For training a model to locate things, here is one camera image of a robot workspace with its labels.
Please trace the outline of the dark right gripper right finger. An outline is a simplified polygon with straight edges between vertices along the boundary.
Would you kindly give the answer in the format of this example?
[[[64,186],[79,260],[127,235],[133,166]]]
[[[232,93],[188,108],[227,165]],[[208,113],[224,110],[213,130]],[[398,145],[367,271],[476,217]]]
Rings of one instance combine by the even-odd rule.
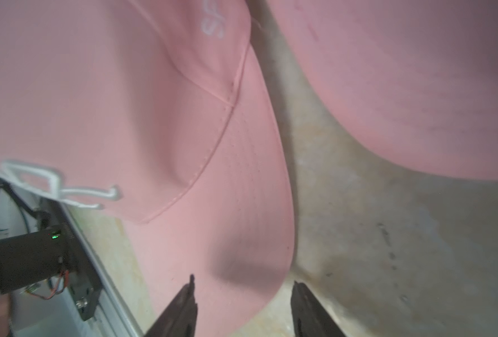
[[[294,281],[290,307],[296,337],[346,337],[305,283]]]

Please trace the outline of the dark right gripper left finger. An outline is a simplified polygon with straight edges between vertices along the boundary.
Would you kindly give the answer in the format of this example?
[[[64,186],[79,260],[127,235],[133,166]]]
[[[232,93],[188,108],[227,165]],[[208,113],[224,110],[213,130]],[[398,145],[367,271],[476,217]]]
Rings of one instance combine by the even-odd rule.
[[[194,337],[198,316],[195,277],[186,283],[144,335],[145,337]]]

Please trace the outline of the pink baseball cap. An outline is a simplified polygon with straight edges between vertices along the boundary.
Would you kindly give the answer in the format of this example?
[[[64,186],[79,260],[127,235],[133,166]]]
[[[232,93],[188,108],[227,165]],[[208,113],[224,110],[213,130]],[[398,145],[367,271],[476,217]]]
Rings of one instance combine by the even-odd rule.
[[[0,177],[120,218],[162,311],[197,336],[275,296],[295,220],[244,1],[0,1]]]
[[[498,1],[270,1],[312,89],[385,160],[498,181]]]

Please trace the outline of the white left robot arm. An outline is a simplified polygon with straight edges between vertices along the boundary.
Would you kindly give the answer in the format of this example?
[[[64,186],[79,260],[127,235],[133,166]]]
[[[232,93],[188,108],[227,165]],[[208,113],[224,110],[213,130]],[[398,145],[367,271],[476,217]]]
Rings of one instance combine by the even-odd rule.
[[[69,273],[75,271],[69,236],[60,226],[0,240],[0,294],[51,277],[68,285]]]

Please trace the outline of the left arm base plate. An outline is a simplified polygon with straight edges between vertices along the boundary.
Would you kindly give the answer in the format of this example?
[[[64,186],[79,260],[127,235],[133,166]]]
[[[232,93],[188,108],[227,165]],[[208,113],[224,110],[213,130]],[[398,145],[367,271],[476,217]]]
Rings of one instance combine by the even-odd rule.
[[[63,261],[69,271],[69,281],[66,288],[69,290],[77,313],[83,321],[88,321],[95,315],[103,290],[100,276],[90,260],[89,253],[79,239],[77,229],[72,224],[69,214],[62,205],[48,199],[42,199],[40,207],[50,215],[49,225],[59,227],[62,230],[62,240],[66,246]]]

